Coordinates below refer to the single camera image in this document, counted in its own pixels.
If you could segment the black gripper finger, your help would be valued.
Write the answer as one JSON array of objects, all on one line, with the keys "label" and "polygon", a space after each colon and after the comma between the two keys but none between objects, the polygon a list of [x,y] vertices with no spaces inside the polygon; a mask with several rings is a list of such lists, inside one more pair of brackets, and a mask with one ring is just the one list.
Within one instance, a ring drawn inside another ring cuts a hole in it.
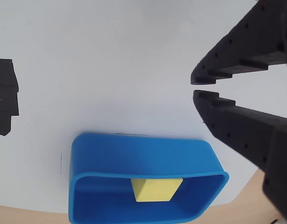
[{"label": "black gripper finger", "polygon": [[195,90],[194,105],[209,131],[265,173],[263,192],[287,220],[287,119],[239,107]]},{"label": "black gripper finger", "polygon": [[260,0],[196,65],[191,84],[287,65],[287,0]]}]

